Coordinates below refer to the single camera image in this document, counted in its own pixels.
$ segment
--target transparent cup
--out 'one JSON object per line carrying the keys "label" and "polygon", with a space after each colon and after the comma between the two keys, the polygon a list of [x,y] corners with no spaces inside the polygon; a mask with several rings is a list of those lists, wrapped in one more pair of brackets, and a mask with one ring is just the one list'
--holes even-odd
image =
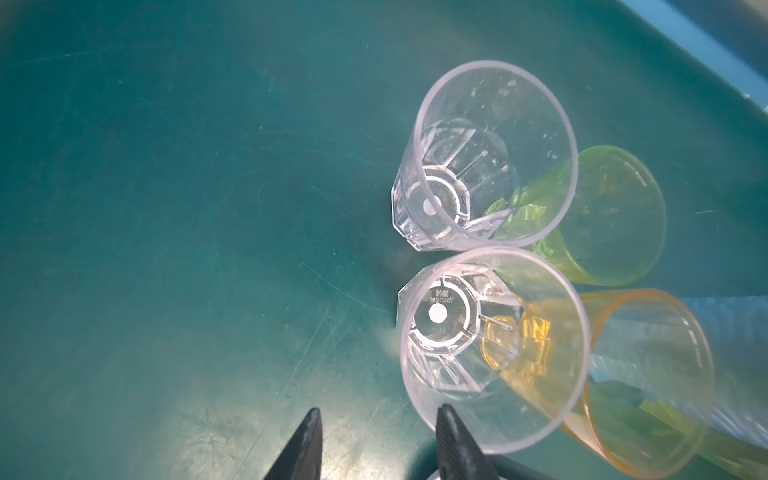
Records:
{"label": "transparent cup", "polygon": [[[587,375],[589,325],[568,280],[533,253],[484,247],[428,266],[400,290],[403,381],[432,429],[451,403],[484,453],[524,449],[560,425]],[[505,370],[548,399],[542,412]]]}
{"label": "transparent cup", "polygon": [[[589,377],[563,429],[627,475],[662,478],[696,454],[714,404],[714,368],[694,315],[659,290],[581,296],[592,328]],[[508,384],[542,411],[548,399],[515,372]],[[659,409],[697,422],[675,429]]]}
{"label": "transparent cup", "polygon": [[[577,176],[576,138],[552,92],[522,68],[473,61],[422,102],[392,187],[392,224],[420,251],[522,247],[563,218]],[[547,188],[524,195],[534,182]],[[504,238],[492,239],[502,223]]]}
{"label": "transparent cup", "polygon": [[[549,188],[546,181],[531,186]],[[494,238],[505,238],[507,230],[502,224]],[[546,238],[526,248],[571,282],[623,286],[653,268],[666,236],[667,210],[653,175],[628,151],[600,145],[579,154],[571,209]]]}

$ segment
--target plastic cup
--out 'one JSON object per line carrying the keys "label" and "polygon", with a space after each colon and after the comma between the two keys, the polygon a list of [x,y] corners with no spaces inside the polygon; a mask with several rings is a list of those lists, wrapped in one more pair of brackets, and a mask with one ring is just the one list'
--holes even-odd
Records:
{"label": "plastic cup", "polygon": [[[522,247],[563,218],[577,176],[574,132],[552,92],[520,67],[473,61],[422,102],[392,187],[392,224],[417,250]],[[521,196],[537,180],[547,189]],[[493,240],[502,223],[506,235]]]}
{"label": "plastic cup", "polygon": [[[531,189],[548,189],[544,182]],[[503,238],[502,225],[495,237]],[[643,162],[619,147],[579,154],[576,195],[560,224],[527,248],[571,282],[628,285],[656,264],[667,236],[664,197]]]}
{"label": "plastic cup", "polygon": [[[435,429],[451,403],[487,454],[524,449],[571,410],[587,375],[589,325],[573,286],[545,260],[484,247],[423,269],[400,290],[403,381]],[[551,409],[509,388],[505,370],[531,379]]]}
{"label": "plastic cup", "polygon": [[[592,328],[589,377],[563,429],[627,475],[662,478],[696,454],[711,420],[714,369],[707,338],[677,298],[659,290],[581,296]],[[509,385],[542,411],[548,399],[514,373]],[[675,429],[673,408],[697,422]]]}

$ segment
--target teal surface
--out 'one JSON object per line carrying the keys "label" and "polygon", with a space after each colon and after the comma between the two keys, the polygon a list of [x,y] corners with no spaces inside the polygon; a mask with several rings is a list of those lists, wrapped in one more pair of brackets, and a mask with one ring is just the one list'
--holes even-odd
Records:
{"label": "teal surface", "polygon": [[[389,189],[429,87],[480,58],[654,173],[639,286],[768,293],[768,116],[618,2],[6,1],[0,478],[260,478],[312,406],[324,478],[426,478],[393,312],[447,254]],[[624,477],[560,431],[511,457]]]}

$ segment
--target white circle on cup bottom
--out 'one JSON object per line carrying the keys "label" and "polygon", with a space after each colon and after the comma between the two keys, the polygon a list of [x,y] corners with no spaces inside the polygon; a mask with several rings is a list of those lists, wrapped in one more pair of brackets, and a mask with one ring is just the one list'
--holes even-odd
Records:
{"label": "white circle on cup bottom", "polygon": [[434,323],[443,323],[448,318],[448,309],[442,303],[433,303],[429,307],[429,319]]}
{"label": "white circle on cup bottom", "polygon": [[[437,200],[437,204],[442,207],[442,202],[439,198],[435,197],[435,200]],[[429,215],[430,217],[437,212],[435,211],[435,208],[432,206],[431,203],[429,203],[429,198],[424,199],[424,203],[422,204],[422,208],[424,209],[424,213]]]}

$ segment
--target green tabletop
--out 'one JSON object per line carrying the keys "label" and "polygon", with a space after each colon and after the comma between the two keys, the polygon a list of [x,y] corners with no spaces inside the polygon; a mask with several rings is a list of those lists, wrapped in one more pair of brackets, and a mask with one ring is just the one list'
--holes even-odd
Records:
{"label": "green tabletop", "polygon": [[[12,0],[0,478],[261,478],[312,406],[324,478],[426,478],[394,311],[448,253],[393,230],[389,190],[429,87],[481,58],[654,173],[638,286],[768,293],[768,116],[619,2]],[[624,478],[561,431],[511,458]]]}

